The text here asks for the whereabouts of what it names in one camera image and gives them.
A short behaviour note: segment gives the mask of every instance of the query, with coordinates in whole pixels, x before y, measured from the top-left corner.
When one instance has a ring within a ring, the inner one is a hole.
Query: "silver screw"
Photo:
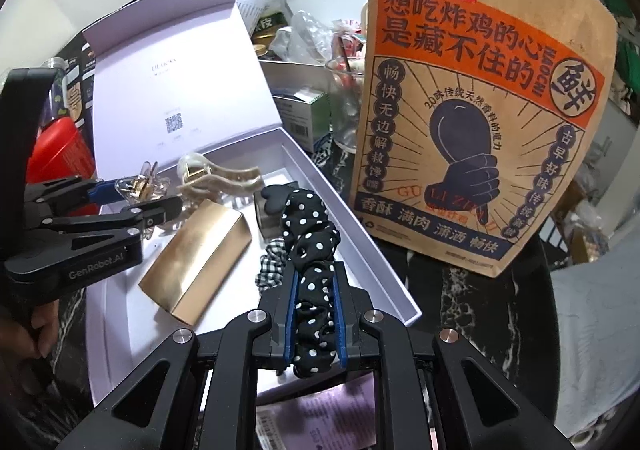
[[[367,322],[371,322],[372,324],[377,324],[380,322],[385,316],[382,314],[382,311],[378,311],[377,309],[370,309],[366,313],[364,313],[364,319]]]
[[[172,338],[177,344],[185,344],[193,337],[193,333],[188,329],[178,329]]]
[[[458,341],[458,338],[460,338],[460,336],[453,329],[443,329],[440,331],[440,340],[445,343],[453,344]]]
[[[247,319],[254,324],[259,324],[267,318],[267,313],[265,313],[261,309],[254,309],[253,311],[249,311],[246,315]]]

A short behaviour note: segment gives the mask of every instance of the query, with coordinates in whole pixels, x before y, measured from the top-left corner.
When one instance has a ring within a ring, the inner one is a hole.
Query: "orange banner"
[[[539,29],[463,0],[378,0],[375,54],[487,81],[583,130],[605,81],[579,54]]]

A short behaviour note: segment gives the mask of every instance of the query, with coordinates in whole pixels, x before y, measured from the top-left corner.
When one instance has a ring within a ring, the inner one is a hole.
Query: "glass jar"
[[[349,58],[349,64],[362,64],[361,58]],[[329,94],[331,100],[331,122],[334,127],[334,142],[343,150],[356,153],[358,121],[362,106],[364,72],[351,67],[347,69],[343,58],[326,62],[333,77]]]

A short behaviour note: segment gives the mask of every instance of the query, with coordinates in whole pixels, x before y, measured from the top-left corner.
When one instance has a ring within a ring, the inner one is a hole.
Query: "gold box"
[[[195,325],[250,242],[242,213],[205,200],[162,250],[140,289],[181,322]]]

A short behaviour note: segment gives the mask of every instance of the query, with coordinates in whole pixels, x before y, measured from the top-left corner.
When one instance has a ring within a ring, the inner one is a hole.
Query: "open gift box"
[[[158,161],[175,184],[178,159],[197,151],[229,168],[258,166],[267,185],[297,181],[318,193],[340,229],[336,258],[344,261],[351,285],[366,289],[376,308],[405,324],[420,316],[347,205],[282,128],[234,0],[139,0],[96,22],[85,35],[97,58],[99,177],[133,175],[149,160]],[[248,221],[252,242],[194,326],[197,333],[222,329],[258,304],[254,279],[265,244],[254,204],[236,201],[236,209]],[[141,265],[87,289],[87,359],[95,403],[183,326],[138,287],[171,237],[156,229],[145,241]],[[261,370],[258,393],[296,380],[290,369],[279,378]]]

